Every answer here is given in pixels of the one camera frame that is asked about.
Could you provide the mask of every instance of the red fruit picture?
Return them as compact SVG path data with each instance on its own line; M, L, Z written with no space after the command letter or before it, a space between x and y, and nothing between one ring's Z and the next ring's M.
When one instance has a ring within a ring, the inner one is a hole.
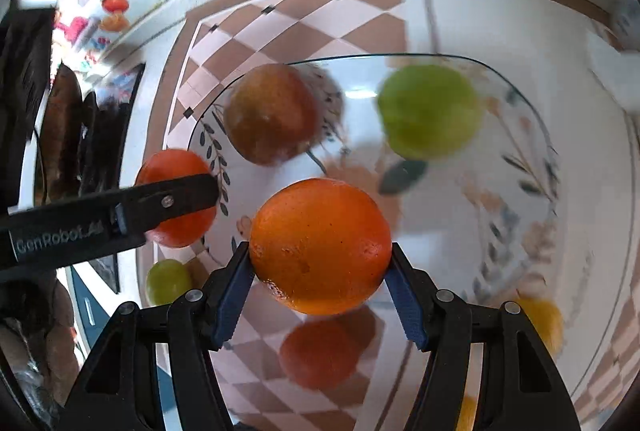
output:
M102 8L109 14L124 13L129 8L128 0L102 0Z

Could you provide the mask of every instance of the silver screw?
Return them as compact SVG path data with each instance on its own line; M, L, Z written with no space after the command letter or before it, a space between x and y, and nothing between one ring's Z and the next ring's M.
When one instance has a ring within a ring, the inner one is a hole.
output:
M504 304L504 309L507 310L508 313L516 315L520 313L520 305L513 301L508 301Z
M199 301L200 299L202 299L202 292L197 288L194 288L193 290L188 291L184 295L184 298L187 301L190 301L191 303L193 303L194 301Z
M174 205L174 197L172 197L171 195L167 195L160 201L160 203L162 204L162 207L167 209Z
M453 301L453 292L446 289L438 290L436 292L436 297L443 303L450 303Z
M122 315L126 316L133 312L136 309L136 304L132 301L127 301L118 307L118 312Z

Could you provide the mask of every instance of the blue gripper pad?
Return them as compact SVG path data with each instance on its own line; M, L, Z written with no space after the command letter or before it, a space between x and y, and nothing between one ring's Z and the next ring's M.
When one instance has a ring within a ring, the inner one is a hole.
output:
M425 350L428 337L424 331L424 312L411 289L409 280L394 257L391 258L391 263L386 271L385 282L391 293L391 299L394 301L406 338L413 341L418 350Z
M254 282L254 276L254 267L249 259L249 254L246 253L229 280L218 305L216 328L212 336L212 344L217 350L220 350L222 345L233 337L244 301L249 294L251 284Z

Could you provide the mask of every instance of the green apple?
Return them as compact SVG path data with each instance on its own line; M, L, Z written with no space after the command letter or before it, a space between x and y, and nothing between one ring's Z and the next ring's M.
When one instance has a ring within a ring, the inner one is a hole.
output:
M175 259L158 261L146 275L146 296L152 305L173 303L191 288L189 271Z
M389 146L409 160L447 156L469 143L484 108L469 80L438 65L407 66L394 72L378 94Z

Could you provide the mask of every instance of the orange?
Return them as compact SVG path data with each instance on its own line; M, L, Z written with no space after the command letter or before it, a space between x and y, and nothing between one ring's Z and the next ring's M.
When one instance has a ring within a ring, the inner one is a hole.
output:
M345 312L380 286L391 232L360 189L329 178L296 182L255 215L249 242L259 279L293 310Z
M136 177L136 185L208 172L207 163L191 151L163 150L152 155L142 165ZM171 218L147 231L146 237L165 247L187 247L207 232L215 216L216 208L211 207Z
M278 357L292 382L307 389L327 389L351 377L360 351L338 321L326 319L294 328Z

